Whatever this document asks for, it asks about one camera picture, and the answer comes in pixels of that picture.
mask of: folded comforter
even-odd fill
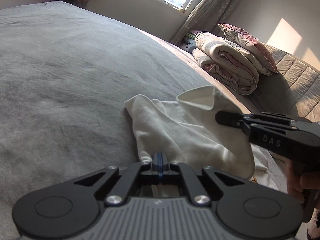
[[[196,45],[192,55],[211,76],[240,95],[249,95],[257,88],[256,67],[224,38],[202,32],[196,36]]]

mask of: blanket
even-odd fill
[[[240,95],[249,95],[257,88],[256,67],[225,39],[202,32],[196,36],[196,45],[192,55],[211,76]]]
[[[226,39],[224,39],[224,41],[231,45],[233,48],[235,48],[237,51],[239,51],[242,55],[244,55],[254,65],[258,73],[263,74],[265,76],[271,76],[273,74],[273,72],[268,70],[265,66],[263,66],[251,52],[249,52],[245,48],[242,48],[241,46],[232,41],[227,41]]]

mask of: sheer curtain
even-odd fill
[[[170,39],[170,42],[179,45],[183,36],[190,29],[208,31],[218,34],[223,23],[239,0],[202,0],[191,12],[187,20]]]

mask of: gray ribbed grip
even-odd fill
[[[107,208],[92,228],[70,240],[242,239],[230,234],[216,220],[210,208],[192,206],[183,197],[135,197],[124,206]]]

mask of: cushion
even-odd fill
[[[195,40],[195,39],[196,39],[196,35],[197,35],[198,33],[201,33],[201,32],[202,32],[202,31],[198,31],[198,30],[189,30],[189,31],[187,32],[187,34],[186,34],[186,37]]]
[[[218,24],[223,31],[226,40],[232,41],[242,48],[251,52],[268,70],[278,73],[276,62],[266,47],[255,37],[250,35],[244,29],[229,25]]]

